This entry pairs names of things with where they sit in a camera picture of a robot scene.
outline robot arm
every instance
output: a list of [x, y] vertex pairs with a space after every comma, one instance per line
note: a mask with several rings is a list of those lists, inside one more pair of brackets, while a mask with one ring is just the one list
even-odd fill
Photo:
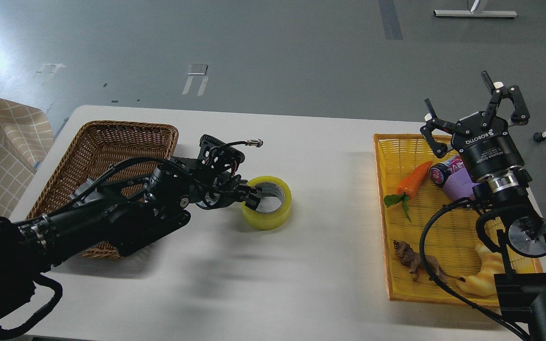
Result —
[[[509, 125], [507, 121], [496, 116], [496, 108], [503, 99], [510, 99], [515, 109], [511, 114], [511, 122], [514, 125], [526, 125], [529, 112], [518, 86], [505, 87], [500, 82], [492, 83], [485, 71], [482, 72], [482, 77], [492, 95], [485, 111], [476, 112], [457, 123], [449, 123], [437, 117], [431, 102], [427, 99], [425, 104], [429, 109], [429, 115], [420, 131], [433, 153], [439, 158], [446, 155], [448, 146], [436, 142], [432, 133], [439, 129], [451, 134], [451, 148], [458, 151], [472, 181], [479, 183], [473, 188], [476, 201], [470, 203], [473, 207], [486, 211], [477, 220], [477, 236], [492, 252], [502, 254], [505, 265], [505, 274], [494, 276], [502, 320], [499, 319], [500, 316], [487, 314], [483, 309], [479, 310], [497, 322], [500, 320], [499, 323], [528, 323], [530, 339], [546, 341], [546, 273], [517, 274], [511, 267], [507, 251], [509, 246], [525, 257], [546, 255], [546, 220], [537, 214], [528, 199], [526, 188], [532, 178], [522, 168], [525, 163], [509, 136]], [[450, 206], [460, 207], [461, 203], [455, 202]], [[420, 252], [425, 268], [428, 265], [423, 249], [427, 231], [433, 222], [447, 211], [449, 209], [446, 207], [440, 210], [441, 214], [438, 212], [434, 215], [423, 231]], [[505, 226], [505, 229], [496, 231], [499, 244], [495, 244], [484, 230], [484, 224], [497, 217], [500, 217]], [[429, 275], [435, 277], [430, 270], [427, 269]], [[451, 289], [448, 290], [443, 283], [437, 280], [436, 283], [453, 296], [459, 295]], [[464, 297], [459, 298], [470, 305], [473, 304], [467, 302]]]
[[[255, 209], [262, 198], [260, 188], [247, 185], [236, 175], [245, 156], [232, 147], [260, 147], [261, 140], [223, 143], [209, 135], [200, 140], [195, 159], [169, 160], [139, 157], [112, 166], [98, 179], [88, 179], [71, 195], [64, 207], [23, 222], [0, 217], [0, 319], [15, 311], [35, 293], [35, 285], [54, 290], [54, 296], [22, 326], [3, 330], [0, 339], [22, 335], [43, 319], [62, 297], [62, 286], [45, 276], [51, 266], [72, 255], [107, 241], [122, 256], [130, 255], [185, 226], [190, 203], [203, 209], [245, 202]], [[158, 162], [150, 174], [110, 181], [112, 175], [139, 162]], [[141, 184], [126, 197], [123, 188]]]

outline orange carrot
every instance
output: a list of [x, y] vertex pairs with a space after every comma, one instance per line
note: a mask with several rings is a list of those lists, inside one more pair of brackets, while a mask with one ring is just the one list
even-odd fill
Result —
[[408, 175], [405, 177], [398, 185], [397, 190], [395, 191], [396, 194], [405, 194], [409, 198], [414, 198], [416, 196], [416, 192], [419, 191], [420, 183], [423, 182], [425, 177], [427, 176], [427, 173], [429, 172], [429, 168], [431, 168], [431, 165], [433, 164], [433, 161], [427, 161], [424, 164], [421, 164], [420, 166], [416, 167]]
[[432, 164], [433, 161], [425, 162], [424, 164], [416, 167], [416, 169], [414, 169], [410, 175], [405, 177], [397, 185], [397, 189], [395, 191], [396, 194], [385, 196], [383, 202], [385, 203], [386, 207], [390, 207], [401, 201], [403, 213], [406, 215], [406, 218], [412, 222], [412, 219], [410, 219], [410, 216], [408, 215], [408, 200], [416, 196], [416, 192], [419, 191], [420, 183], [422, 183], [425, 177], [427, 177], [427, 173], [429, 172], [429, 168], [431, 168]]

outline yellow tape roll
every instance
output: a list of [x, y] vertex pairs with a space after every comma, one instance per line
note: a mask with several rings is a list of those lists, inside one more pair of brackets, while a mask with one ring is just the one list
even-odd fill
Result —
[[259, 230], [272, 230], [280, 227], [288, 220], [292, 194], [290, 188], [282, 179], [265, 175], [251, 179], [247, 184], [262, 188], [264, 197], [277, 197], [282, 202], [278, 209], [267, 213], [253, 211], [247, 208], [245, 203], [242, 203], [243, 217], [252, 227]]

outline checkered cloth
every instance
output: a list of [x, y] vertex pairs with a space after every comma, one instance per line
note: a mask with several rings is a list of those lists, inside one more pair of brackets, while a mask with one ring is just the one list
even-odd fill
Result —
[[9, 216], [54, 143], [46, 115], [0, 99], [0, 216]]

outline table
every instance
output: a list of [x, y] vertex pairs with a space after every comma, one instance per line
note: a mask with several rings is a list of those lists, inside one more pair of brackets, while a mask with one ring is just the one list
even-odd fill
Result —
[[[274, 175], [292, 190], [292, 214], [273, 231], [243, 221], [239, 204], [188, 210], [189, 224], [133, 259], [106, 266], [65, 263], [49, 272], [64, 287], [30, 334], [88, 340], [514, 340], [466, 306], [387, 298], [372, 135], [418, 133], [422, 123], [82, 106], [70, 117], [13, 212], [30, 210], [78, 129], [113, 119], [168, 123], [176, 156], [196, 157], [199, 138], [242, 147], [245, 179]], [[51, 292], [7, 317], [21, 323]]]

